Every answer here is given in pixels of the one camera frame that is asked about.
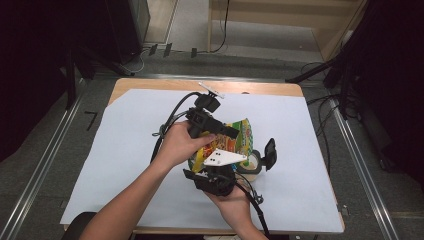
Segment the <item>black wire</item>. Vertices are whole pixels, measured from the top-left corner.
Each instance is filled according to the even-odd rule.
[[[327,115],[325,116],[324,120],[320,120],[320,125],[318,126],[318,129],[315,131],[315,134],[317,135],[317,137],[319,137],[322,134],[322,130],[325,128],[328,119],[330,119],[332,113],[334,112],[334,110],[336,110],[336,108],[338,108],[339,106],[335,106],[333,108],[330,109],[330,111],[328,111]]]
[[[256,203],[255,199],[252,197],[252,195],[248,191],[246,191],[246,189],[242,185],[240,185],[240,183],[238,183],[237,180],[233,181],[233,180],[229,179],[228,177],[225,177],[225,176],[222,176],[222,175],[216,175],[216,176],[214,175],[214,176],[211,176],[211,177],[217,177],[217,178],[221,178],[221,179],[224,179],[226,181],[229,181],[229,182],[234,182],[234,185],[236,185],[238,188],[240,188],[240,190],[242,190],[244,192],[247,199],[249,199],[249,202],[252,204],[253,208],[255,208],[256,213],[258,214],[259,221],[261,222],[262,228],[264,229],[264,232],[265,232],[265,236],[268,239],[270,239],[268,225],[266,224],[264,213],[262,212],[259,205]]]
[[[340,96],[340,94],[333,94],[333,95],[328,95],[328,96],[324,96],[324,97],[320,97],[320,98],[315,98],[315,99],[308,100],[306,102],[306,104],[307,105],[311,105],[311,104],[313,104],[315,102],[318,102],[319,100],[326,100],[328,98],[334,98],[334,97],[337,98],[339,96]]]
[[[170,127],[170,125],[169,125],[169,124],[171,123],[171,121],[172,121],[172,119],[173,119],[173,117],[174,117],[175,113],[177,112],[178,108],[180,108],[180,106],[181,106],[181,105],[185,102],[185,100],[187,100],[187,98],[189,98],[189,97],[191,97],[191,96],[193,96],[193,95],[200,96],[201,94],[200,94],[200,93],[198,93],[198,92],[191,92],[191,93],[187,94],[185,97],[183,97],[183,98],[180,100],[180,102],[177,104],[177,106],[175,106],[175,108],[174,108],[174,110],[172,111],[172,113],[169,115],[168,120],[166,121],[166,123],[165,123],[164,125],[162,125],[163,127],[161,127],[161,128],[160,128],[160,130],[159,130],[159,138],[158,138],[158,140],[156,141],[155,148],[154,148],[154,150],[153,150],[152,158],[150,159],[150,162],[152,162],[152,161],[153,161],[153,159],[156,157],[156,154],[157,154],[157,153],[158,153],[158,151],[159,151],[160,145],[162,144],[162,140],[163,140],[163,138],[164,138],[164,135],[168,132],[168,129],[169,129],[169,127]]]
[[[312,64],[322,64],[322,62],[311,62],[311,63],[307,63],[307,64],[303,65],[302,68],[300,69],[300,74],[303,74],[303,69],[306,66],[309,66],[309,65],[312,65]]]
[[[322,127],[322,120],[321,120],[321,108],[328,99],[326,99],[325,101],[322,101],[322,103],[318,107],[318,121],[321,127],[321,132],[322,132],[322,137],[324,139],[325,148],[327,150],[327,173],[328,173],[328,176],[330,177],[330,167],[331,167],[330,147],[328,145],[327,135],[325,134],[324,127]]]
[[[247,180],[247,178],[245,176],[243,176],[242,174],[235,172],[238,176],[242,177],[244,179],[245,182],[247,182],[247,184],[249,185],[250,190],[252,191],[253,194],[253,198],[255,199],[255,201],[258,204],[261,204],[263,202],[263,197],[262,196],[258,196],[258,193],[256,192],[256,190],[253,188],[252,184],[250,184],[250,181]]]
[[[225,12],[225,22],[224,22],[224,39],[222,40],[221,46],[218,49],[211,51],[211,53],[216,53],[221,50],[222,46],[224,46],[225,40],[227,39],[227,20],[228,20],[228,8],[230,7],[230,0],[227,0],[227,10]]]

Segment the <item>hand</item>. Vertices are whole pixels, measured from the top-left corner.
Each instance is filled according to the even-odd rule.
[[[188,134],[189,128],[188,121],[174,123],[166,133],[162,146],[153,161],[160,159],[161,163],[172,168],[189,159],[193,153],[216,138],[215,134],[209,134],[192,139]]]
[[[233,191],[225,197],[218,197],[207,192],[205,194],[219,208],[224,220],[236,233],[253,226],[250,202],[240,188],[234,187]]]

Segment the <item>wooden table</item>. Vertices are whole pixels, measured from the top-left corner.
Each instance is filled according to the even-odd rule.
[[[203,82],[226,94],[225,99],[220,100],[221,107],[213,114],[215,118],[225,122],[226,117],[243,109],[240,102],[250,99],[252,102],[243,110],[243,115],[252,110],[248,115],[255,149],[262,152],[270,137],[276,139],[277,163],[252,183],[259,194],[264,195],[265,202],[260,206],[271,234],[343,232],[343,220],[337,211],[300,87],[278,83]],[[166,121],[170,110],[181,99],[179,96],[186,94],[180,90],[204,92],[198,81],[193,80],[117,81],[61,224],[66,226],[81,212],[99,211],[148,166],[156,142],[151,133]],[[262,124],[258,119],[277,124]],[[302,142],[307,147],[301,149],[291,146],[290,142]],[[185,179],[183,168],[187,166],[175,167],[165,178],[134,233],[234,234],[213,203],[192,181]],[[253,209],[252,220],[261,228]]]

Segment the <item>chip bag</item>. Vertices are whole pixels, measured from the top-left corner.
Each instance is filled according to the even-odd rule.
[[[237,130],[239,130],[239,134],[236,139],[232,139],[228,136],[218,134],[216,139],[212,141],[210,144],[199,149],[193,156],[189,159],[188,164],[192,172],[198,173],[203,168],[203,162],[209,155],[215,151],[216,148],[221,150],[234,152],[238,154],[242,154],[245,156],[249,156],[253,150],[253,135],[252,129],[250,127],[249,120],[246,118],[244,120],[226,124],[227,126],[231,126]],[[209,134],[208,132],[202,133],[201,136]],[[243,161],[239,163],[243,166],[249,165],[249,161]]]

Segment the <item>metal rail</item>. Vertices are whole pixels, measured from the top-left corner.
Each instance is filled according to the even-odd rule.
[[[19,197],[19,200],[17,201],[13,212],[6,223],[6,226],[0,234],[0,240],[13,240],[18,235],[22,223],[34,202],[38,191],[40,190],[40,187],[47,175],[47,172],[49,171],[51,164],[53,163],[54,157],[56,156],[62,140],[65,137],[66,132],[68,131],[68,128],[75,116],[75,113],[78,110],[85,89],[86,85],[83,84],[81,93],[77,96],[75,103],[63,114],[63,117],[53,134],[53,137],[47,145],[47,148],[41,156],[40,161],[34,170],[34,173],[28,181],[28,184],[25,187],[23,193]]]
[[[332,108],[336,107],[338,105],[338,102],[332,99],[330,100],[330,105]],[[377,219],[378,225],[380,226],[384,239],[399,239],[399,236],[390,218],[390,214],[386,208],[383,198],[378,192],[377,186],[375,185],[372,179],[371,173],[368,170],[367,164],[365,163],[365,159],[362,156],[361,150],[359,149],[355,137],[353,136],[349,122],[343,119],[338,109],[334,111],[334,115],[342,132],[342,135],[346,141],[356,171],[358,172],[359,178],[362,182],[365,193],[367,194],[368,200],[371,204],[371,208]]]

